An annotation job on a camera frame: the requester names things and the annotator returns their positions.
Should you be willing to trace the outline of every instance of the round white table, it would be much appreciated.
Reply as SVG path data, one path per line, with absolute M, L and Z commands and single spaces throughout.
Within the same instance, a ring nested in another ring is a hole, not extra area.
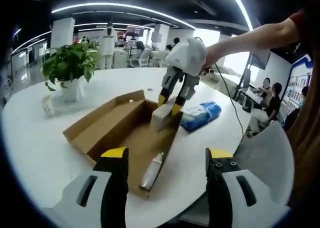
M 43 111 L 41 100 L 50 94 L 53 101 L 59 101 L 59 87 L 50 92 L 42 82 L 12 96 L 2 116 L 8 157 L 26 193 L 38 207 L 54 206 L 68 183 L 92 169 L 86 157 L 67 142 L 63 131 L 119 95 L 144 90 L 146 98 L 156 102 L 165 72 L 165 68 L 97 71 L 90 83 L 84 84 L 84 98 L 57 105 L 59 111 L 51 118 Z M 178 83 L 174 96 L 180 88 Z M 205 149 L 214 147 L 234 154 L 241 141 L 241 127 L 229 97 L 201 82 L 195 89 L 185 107 L 214 101 L 222 112 L 194 133 L 179 128 L 150 198 L 144 200 L 129 192 L 125 209 L 128 228 L 155 228 L 183 212 L 206 190 Z M 251 116 L 234 104 L 246 129 Z

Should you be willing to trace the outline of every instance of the white pot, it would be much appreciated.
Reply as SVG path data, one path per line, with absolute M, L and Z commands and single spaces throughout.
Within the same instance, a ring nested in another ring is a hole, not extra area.
M 80 79 L 74 79 L 72 82 L 70 80 L 68 81 L 62 81 L 63 86 L 61 86 L 62 91 L 62 97 L 65 102 L 76 102 L 77 99 L 81 96 L 80 92 L 80 84 L 81 84 L 82 78 Z

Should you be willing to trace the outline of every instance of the person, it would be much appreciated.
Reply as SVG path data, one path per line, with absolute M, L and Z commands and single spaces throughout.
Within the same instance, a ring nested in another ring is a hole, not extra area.
M 291 127 L 294 125 L 301 108 L 304 106 L 307 94 L 308 94 L 308 86 L 305 86 L 302 88 L 301 94 L 302 94 L 302 98 L 299 102 L 299 108 L 294 109 L 294 111 L 292 111 L 290 114 L 287 115 L 287 117 L 285 118 L 284 124 L 283 124 L 283 129 L 285 130 L 285 132 L 289 132 Z
M 320 0 L 303 0 L 303 10 L 280 23 L 265 24 L 245 34 L 222 40 L 207 48 L 206 62 L 211 66 L 220 58 L 239 52 L 254 52 L 284 47 L 299 42 L 314 61 L 308 96 L 299 116 L 287 133 L 294 156 L 294 184 L 289 205 L 296 205 L 311 183 L 320 164 Z
M 178 37 L 173 39 L 174 45 L 172 46 L 172 49 L 180 42 L 180 39 Z
M 279 97 L 279 94 L 282 90 L 282 85 L 280 83 L 275 83 L 272 86 L 272 96 L 271 99 L 269 101 L 269 105 L 267 106 L 267 108 L 263 108 L 262 110 L 265 110 L 268 119 L 264 121 L 264 123 L 268 124 L 271 121 L 276 121 L 277 120 L 277 115 L 279 113 L 280 110 L 280 104 L 281 104 L 281 100 Z
M 272 89 L 270 89 L 270 78 L 265 78 L 262 87 L 258 87 L 258 90 L 261 93 L 260 96 L 263 98 L 263 100 L 260 103 L 260 106 L 267 107 L 272 97 Z
M 165 48 L 166 48 L 168 51 L 172 51 L 172 45 L 171 45 L 171 44 L 168 44 Z
M 271 121 L 277 120 L 277 115 L 280 110 L 280 97 L 279 94 L 282 90 L 282 85 L 280 83 L 275 83 L 271 89 L 271 99 L 267 107 L 262 109 L 254 108 L 251 110 L 251 120 L 249 122 L 249 136 L 255 136 L 263 129 L 265 129 Z
M 115 44 L 118 41 L 117 32 L 113 29 L 113 23 L 108 22 L 106 29 L 99 32 L 98 54 L 101 70 L 112 69 Z
M 145 50 L 145 45 L 142 41 L 137 41 L 136 43 L 136 55 L 135 57 L 139 58 L 142 52 Z

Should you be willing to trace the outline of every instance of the paper cup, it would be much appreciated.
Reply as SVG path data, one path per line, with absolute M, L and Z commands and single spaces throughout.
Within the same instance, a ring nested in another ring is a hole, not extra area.
M 52 106 L 52 101 L 51 101 L 52 97 L 51 95 L 47 95 L 42 99 L 42 108 L 44 110 L 44 112 L 49 116 L 52 117 L 55 115 L 55 110 Z

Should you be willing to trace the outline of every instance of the pillar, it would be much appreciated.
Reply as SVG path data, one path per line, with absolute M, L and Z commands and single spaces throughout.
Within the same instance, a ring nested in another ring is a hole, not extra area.
M 154 33 L 156 35 L 161 35 L 161 41 L 157 43 L 159 50 L 164 50 L 166 48 L 168 34 L 170 26 L 165 24 L 156 24 L 154 27 Z
M 59 19 L 53 22 L 51 33 L 51 48 L 71 45 L 73 42 L 75 19 L 72 17 Z
M 146 31 L 146 38 L 145 38 L 145 44 L 148 45 L 148 46 L 151 45 L 151 44 L 148 44 L 149 37 L 150 37 L 150 31 L 151 31 L 151 29 L 148 29 L 148 30 Z
M 39 45 L 40 45 L 40 44 L 38 43 L 38 44 L 35 44 L 35 45 L 33 46 L 34 60 L 35 60 L 35 61 L 37 61 L 37 59 L 39 58 L 39 48 L 40 48 Z

